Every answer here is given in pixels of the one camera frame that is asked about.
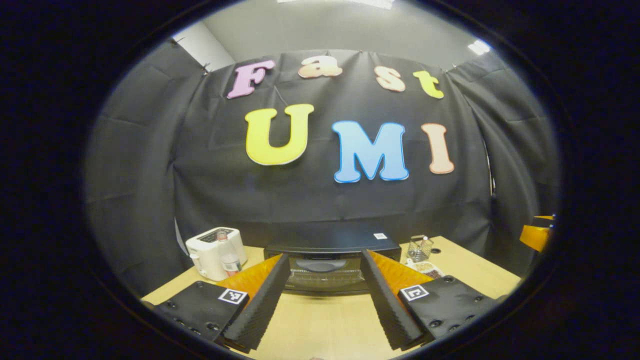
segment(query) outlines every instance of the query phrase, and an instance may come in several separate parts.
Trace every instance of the table surface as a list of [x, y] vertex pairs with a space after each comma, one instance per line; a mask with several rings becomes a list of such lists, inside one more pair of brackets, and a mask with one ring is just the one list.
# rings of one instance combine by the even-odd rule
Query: table surface
[[[441, 236], [431, 239], [433, 248], [441, 252], [432, 253], [429, 261], [489, 297], [511, 293], [520, 281], [518, 276]], [[400, 262], [404, 263], [408, 244], [400, 246]], [[263, 248], [244, 249], [248, 257], [244, 268], [264, 260]], [[158, 305], [195, 281], [216, 283], [200, 276], [194, 266], [142, 300]], [[258, 360], [375, 360], [408, 351], [411, 349], [391, 350], [369, 294], [313, 297], [283, 293], [258, 349], [248, 356]]]

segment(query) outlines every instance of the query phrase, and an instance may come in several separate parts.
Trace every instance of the black fabric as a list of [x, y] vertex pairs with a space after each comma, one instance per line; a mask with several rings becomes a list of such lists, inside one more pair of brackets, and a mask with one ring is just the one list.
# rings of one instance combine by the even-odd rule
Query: black fabric
[[493, 53], [448, 75], [479, 124], [495, 179], [484, 256], [522, 275], [533, 255], [518, 241], [522, 226], [558, 210], [561, 175], [553, 121], [514, 69]]
[[[343, 73], [299, 77], [301, 61], [322, 54], [335, 57]], [[276, 67], [253, 94], [225, 97], [235, 68], [269, 59]], [[396, 69], [406, 90], [380, 87], [378, 65]], [[425, 94], [412, 75], [420, 70], [439, 79], [443, 99]], [[282, 166], [254, 163], [245, 115], [275, 108], [269, 141], [282, 146], [290, 136], [284, 109], [302, 103], [315, 108], [304, 154]], [[340, 143], [331, 126], [340, 120], [359, 122], [372, 141], [383, 123], [402, 124], [409, 178], [336, 183]], [[444, 72], [376, 53], [298, 51], [203, 77], [182, 48], [166, 43], [131, 70], [100, 114], [87, 153], [88, 216], [114, 272], [141, 296], [192, 265], [175, 238], [174, 217], [184, 240], [224, 225], [258, 247], [286, 223], [375, 221], [396, 241], [442, 235], [521, 275], [533, 254], [518, 241], [522, 225], [556, 208], [557, 153], [547, 120], [494, 56]], [[431, 150], [420, 128], [428, 122], [447, 128], [450, 174], [429, 170]], [[497, 185], [493, 202], [485, 143]]]
[[[330, 55], [343, 69], [334, 78], [303, 79], [300, 63], [309, 56]], [[225, 95], [233, 87], [234, 69], [275, 60], [254, 93], [235, 99]], [[406, 83], [403, 93], [376, 82], [373, 68], [396, 69]], [[413, 73], [427, 70], [440, 79], [442, 100], [422, 90]], [[260, 108], [274, 108], [272, 146], [289, 141], [291, 104], [312, 104], [308, 146], [290, 164], [266, 167], [246, 154], [244, 116]], [[339, 184], [340, 143], [332, 124], [355, 120], [373, 141], [385, 122], [405, 127], [403, 150], [410, 175], [404, 181], [364, 176], [357, 183]], [[451, 174], [432, 174], [431, 151], [420, 126], [427, 122], [447, 128]], [[174, 168], [177, 221], [184, 238], [215, 224], [238, 227], [247, 245], [266, 246], [270, 234], [285, 222], [373, 219], [385, 225], [398, 241], [426, 233], [444, 235], [460, 245], [484, 253], [490, 198], [488, 168], [482, 138], [466, 101], [442, 70], [376, 53], [358, 51], [299, 51], [250, 60], [209, 74], [200, 84], [180, 130]]]
[[160, 45], [114, 89], [87, 146], [88, 219], [114, 273], [140, 296], [192, 265], [175, 239], [169, 164], [201, 78], [182, 47]]

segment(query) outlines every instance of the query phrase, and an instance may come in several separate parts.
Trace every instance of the metal utensil holder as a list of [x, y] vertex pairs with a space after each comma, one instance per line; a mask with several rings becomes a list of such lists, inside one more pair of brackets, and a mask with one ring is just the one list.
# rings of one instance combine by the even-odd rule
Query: metal utensil holder
[[414, 263], [425, 261], [431, 255], [433, 240], [424, 235], [412, 236], [409, 241], [409, 248], [406, 255], [413, 260]]

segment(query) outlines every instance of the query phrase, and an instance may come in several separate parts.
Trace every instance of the bottle cap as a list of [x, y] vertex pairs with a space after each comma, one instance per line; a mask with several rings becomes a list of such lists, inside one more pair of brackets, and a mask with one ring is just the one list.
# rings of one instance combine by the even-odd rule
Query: bottle cap
[[218, 240], [227, 240], [227, 232], [226, 231], [218, 231]]

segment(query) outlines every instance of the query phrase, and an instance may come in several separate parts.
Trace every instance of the letter u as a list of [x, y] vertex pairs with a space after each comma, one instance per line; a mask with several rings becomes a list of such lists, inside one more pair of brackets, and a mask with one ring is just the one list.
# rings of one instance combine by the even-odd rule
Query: letter u
[[246, 114], [249, 123], [246, 131], [246, 153], [260, 165], [283, 165], [299, 158], [307, 149], [308, 115], [314, 110], [311, 104], [287, 106], [284, 112], [291, 116], [289, 143], [281, 147], [269, 144], [271, 119], [278, 113], [275, 109], [259, 109]]

